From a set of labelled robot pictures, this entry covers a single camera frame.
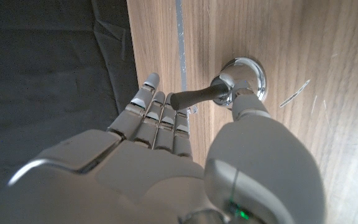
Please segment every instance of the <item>green led light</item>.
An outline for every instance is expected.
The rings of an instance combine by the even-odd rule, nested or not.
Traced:
[[[246,220],[249,219],[249,216],[248,216],[245,212],[243,212],[243,211],[240,211],[240,216],[241,216],[242,218],[245,218]]]

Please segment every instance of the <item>metal strip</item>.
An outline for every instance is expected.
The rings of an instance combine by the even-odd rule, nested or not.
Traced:
[[[185,36],[184,36],[184,28],[183,28],[183,13],[181,10],[181,0],[175,0],[175,3],[177,8],[181,90],[186,91],[187,78],[186,78]]]

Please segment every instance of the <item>lever handle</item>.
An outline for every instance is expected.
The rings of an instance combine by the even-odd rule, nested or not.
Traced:
[[[181,110],[202,101],[222,98],[228,93],[229,88],[224,83],[213,85],[203,90],[174,93],[171,96],[171,106],[174,110]]]

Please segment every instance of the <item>robot finger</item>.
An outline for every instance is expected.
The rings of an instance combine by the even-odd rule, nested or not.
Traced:
[[[175,134],[173,137],[173,153],[193,160],[187,118],[186,109],[177,111],[175,119]]]
[[[108,127],[108,131],[131,139],[146,114],[159,82],[158,74],[151,73],[125,110]]]
[[[149,149],[152,148],[164,101],[165,95],[163,92],[160,91],[155,94],[153,102],[151,103],[150,108],[145,115],[143,123],[137,130],[137,133],[134,137],[134,142]]]
[[[173,152],[173,135],[176,115],[176,111],[172,109],[170,103],[172,94],[173,93],[169,93],[165,99],[165,104],[163,106],[162,115],[153,146],[153,149],[166,150],[170,153]]]

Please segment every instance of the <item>robotic hand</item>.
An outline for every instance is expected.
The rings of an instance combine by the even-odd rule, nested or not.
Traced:
[[[247,82],[227,89],[234,122],[205,169],[192,161],[186,110],[155,93],[158,83],[151,74],[106,132],[67,139],[17,171],[0,195],[0,223],[323,222],[313,157]]]

